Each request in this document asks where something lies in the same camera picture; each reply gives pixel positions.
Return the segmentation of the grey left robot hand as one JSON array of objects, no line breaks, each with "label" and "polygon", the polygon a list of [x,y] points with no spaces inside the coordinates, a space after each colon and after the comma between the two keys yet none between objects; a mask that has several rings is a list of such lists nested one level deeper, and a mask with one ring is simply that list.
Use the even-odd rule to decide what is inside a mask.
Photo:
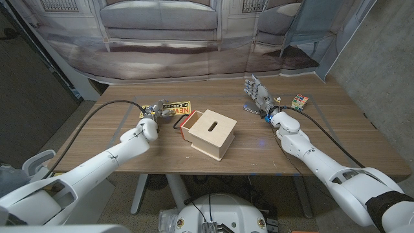
[{"label": "grey left robot hand", "polygon": [[164,104],[167,104],[168,102],[169,100],[167,99],[161,99],[155,104],[145,107],[143,118],[150,118],[156,121],[157,118],[170,116],[171,110],[164,107]]}]

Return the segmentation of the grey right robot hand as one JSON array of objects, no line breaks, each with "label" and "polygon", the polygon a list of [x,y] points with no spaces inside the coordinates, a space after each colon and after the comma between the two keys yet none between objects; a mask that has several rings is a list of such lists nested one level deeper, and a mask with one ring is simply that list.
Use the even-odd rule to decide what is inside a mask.
[{"label": "grey right robot hand", "polygon": [[276,103],[268,89],[254,75],[251,79],[245,80],[244,92],[254,101],[261,118],[272,118],[280,112],[279,104]]}]

